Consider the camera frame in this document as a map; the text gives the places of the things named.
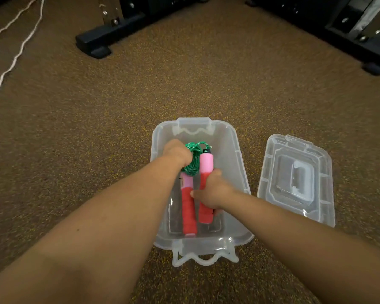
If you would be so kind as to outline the person's left hand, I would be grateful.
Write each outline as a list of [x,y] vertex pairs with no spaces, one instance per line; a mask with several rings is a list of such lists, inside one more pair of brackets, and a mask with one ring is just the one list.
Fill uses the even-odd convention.
[[162,157],[177,169],[188,166],[193,160],[192,152],[178,139],[172,139],[164,146]]

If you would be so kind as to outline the person's right hand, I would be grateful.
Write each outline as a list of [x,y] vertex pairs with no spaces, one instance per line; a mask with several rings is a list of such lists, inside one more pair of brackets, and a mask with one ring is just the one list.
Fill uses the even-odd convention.
[[206,200],[195,200],[204,206],[211,208],[213,215],[217,215],[225,209],[230,198],[237,192],[237,189],[222,177],[222,171],[214,169],[207,177],[205,188]]

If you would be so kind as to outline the person's left forearm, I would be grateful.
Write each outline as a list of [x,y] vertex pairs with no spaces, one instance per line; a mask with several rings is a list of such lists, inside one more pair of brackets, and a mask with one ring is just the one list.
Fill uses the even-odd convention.
[[85,202],[0,273],[0,304],[127,301],[183,165],[165,154]]

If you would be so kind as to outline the person's right forearm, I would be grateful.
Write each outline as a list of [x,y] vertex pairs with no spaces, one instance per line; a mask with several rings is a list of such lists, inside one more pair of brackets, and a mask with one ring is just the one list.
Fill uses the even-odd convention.
[[239,219],[326,304],[380,304],[380,248],[248,194],[220,196]]

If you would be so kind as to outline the clear plastic storage box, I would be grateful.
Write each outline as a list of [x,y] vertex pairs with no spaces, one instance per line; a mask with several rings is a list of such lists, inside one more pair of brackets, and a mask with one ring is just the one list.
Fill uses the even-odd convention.
[[183,143],[203,142],[209,145],[201,155],[200,171],[194,176],[181,172],[174,183],[154,245],[172,250],[172,265],[180,267],[189,260],[201,266],[211,266],[224,257],[239,261],[235,246],[252,241],[254,235],[232,215],[222,212],[213,215],[190,192],[203,189],[213,168],[238,190],[250,194],[242,153],[235,129],[227,122],[208,117],[178,118],[160,123],[153,131],[150,160],[161,157],[167,142],[178,139]]

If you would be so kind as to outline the clear plastic box lid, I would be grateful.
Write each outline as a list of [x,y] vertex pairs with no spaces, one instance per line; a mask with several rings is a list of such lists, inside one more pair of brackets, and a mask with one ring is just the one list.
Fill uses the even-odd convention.
[[330,155],[301,138],[271,135],[267,140],[257,197],[334,228]]

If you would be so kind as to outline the black gym equipment frame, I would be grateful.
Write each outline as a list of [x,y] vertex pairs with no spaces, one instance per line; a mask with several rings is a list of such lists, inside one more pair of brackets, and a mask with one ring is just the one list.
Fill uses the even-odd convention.
[[195,2],[209,0],[120,0],[122,19],[116,26],[101,25],[75,36],[77,48],[95,59],[111,54],[110,45]]
[[328,41],[380,76],[380,0],[246,0]]

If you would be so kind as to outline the perforated metal upright post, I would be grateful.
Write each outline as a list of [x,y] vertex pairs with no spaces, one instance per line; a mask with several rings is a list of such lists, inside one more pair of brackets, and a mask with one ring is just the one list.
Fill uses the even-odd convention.
[[105,25],[116,26],[121,23],[120,0],[97,0]]

